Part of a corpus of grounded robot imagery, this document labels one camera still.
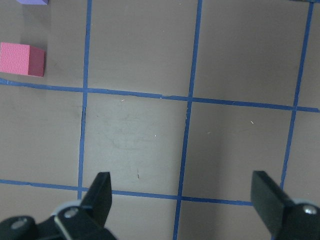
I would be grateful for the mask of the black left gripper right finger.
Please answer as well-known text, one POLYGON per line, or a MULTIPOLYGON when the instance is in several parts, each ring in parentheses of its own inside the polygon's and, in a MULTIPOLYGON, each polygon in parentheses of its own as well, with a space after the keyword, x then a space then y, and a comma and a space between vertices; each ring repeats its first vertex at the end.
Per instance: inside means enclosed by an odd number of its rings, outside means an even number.
POLYGON ((252 173, 250 200, 274 240, 320 238, 320 208, 290 198, 265 171, 252 173))

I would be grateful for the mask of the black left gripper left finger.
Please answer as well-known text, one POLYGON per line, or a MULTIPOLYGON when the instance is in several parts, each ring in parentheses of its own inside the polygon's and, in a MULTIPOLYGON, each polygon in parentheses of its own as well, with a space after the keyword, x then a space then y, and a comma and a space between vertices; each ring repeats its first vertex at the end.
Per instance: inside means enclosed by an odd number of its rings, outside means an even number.
POLYGON ((111 175, 100 172, 80 204, 60 210, 54 223, 64 240, 115 240, 105 228, 111 206, 111 175))

